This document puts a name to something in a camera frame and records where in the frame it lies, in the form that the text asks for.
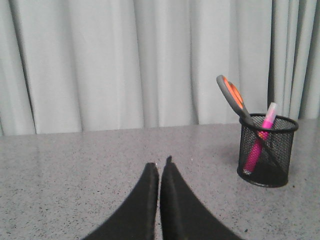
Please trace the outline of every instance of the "scissors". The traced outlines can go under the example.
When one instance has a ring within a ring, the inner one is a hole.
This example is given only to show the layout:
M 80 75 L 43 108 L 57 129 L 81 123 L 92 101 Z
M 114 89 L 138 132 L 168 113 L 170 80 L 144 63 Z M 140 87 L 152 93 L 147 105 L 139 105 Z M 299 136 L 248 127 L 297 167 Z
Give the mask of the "scissors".
M 216 82 L 218 83 L 225 99 L 228 101 L 233 111 L 235 111 L 235 113 L 238 114 L 243 121 L 254 126 L 254 121 L 246 109 L 244 100 L 242 99 L 235 85 L 229 82 L 223 75 L 218 76 L 216 78 Z

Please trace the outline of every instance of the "mesh cup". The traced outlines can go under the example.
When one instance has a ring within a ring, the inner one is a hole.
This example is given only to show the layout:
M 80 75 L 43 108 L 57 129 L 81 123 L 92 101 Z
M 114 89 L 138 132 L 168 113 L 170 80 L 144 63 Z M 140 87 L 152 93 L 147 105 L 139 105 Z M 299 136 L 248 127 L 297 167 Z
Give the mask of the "mesh cup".
M 296 121 L 276 116 L 271 129 L 262 128 L 265 114 L 251 114 L 254 126 L 241 123 L 238 175 L 262 187 L 281 187 L 288 183 L 291 148 Z

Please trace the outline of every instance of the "desk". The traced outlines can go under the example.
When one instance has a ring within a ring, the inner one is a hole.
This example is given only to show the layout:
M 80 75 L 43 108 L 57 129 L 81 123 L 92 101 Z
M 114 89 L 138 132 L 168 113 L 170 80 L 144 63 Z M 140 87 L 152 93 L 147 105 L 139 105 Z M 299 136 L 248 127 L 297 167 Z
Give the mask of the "desk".
M 280 188 L 237 175 L 239 123 L 0 137 L 0 239 L 81 239 L 120 206 L 145 163 L 161 175 L 172 155 L 195 195 L 240 237 L 319 240 L 320 123 L 299 125 Z M 161 240 L 159 208 L 155 226 Z

